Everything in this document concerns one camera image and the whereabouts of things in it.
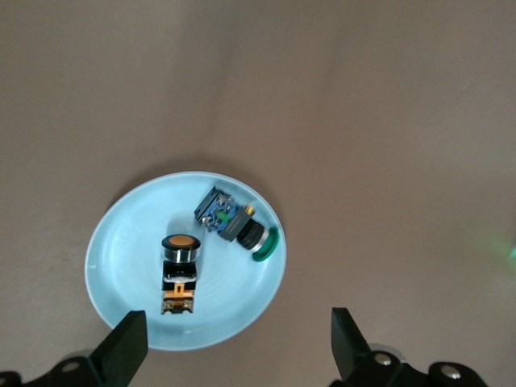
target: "bolt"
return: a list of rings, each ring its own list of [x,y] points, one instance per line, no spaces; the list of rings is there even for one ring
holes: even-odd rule
[[[374,356],[374,360],[381,365],[390,365],[392,363],[390,357],[388,357],[385,353],[377,353]]]
[[[459,370],[451,365],[444,365],[441,367],[441,372],[450,379],[460,379]]]

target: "brown surface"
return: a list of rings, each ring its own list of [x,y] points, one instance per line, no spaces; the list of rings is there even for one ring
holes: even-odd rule
[[[272,203],[285,278],[242,334],[150,351],[131,385],[328,385],[332,306],[416,368],[514,385],[516,3],[319,3],[0,2],[0,369],[95,347],[95,225],[200,169]]]

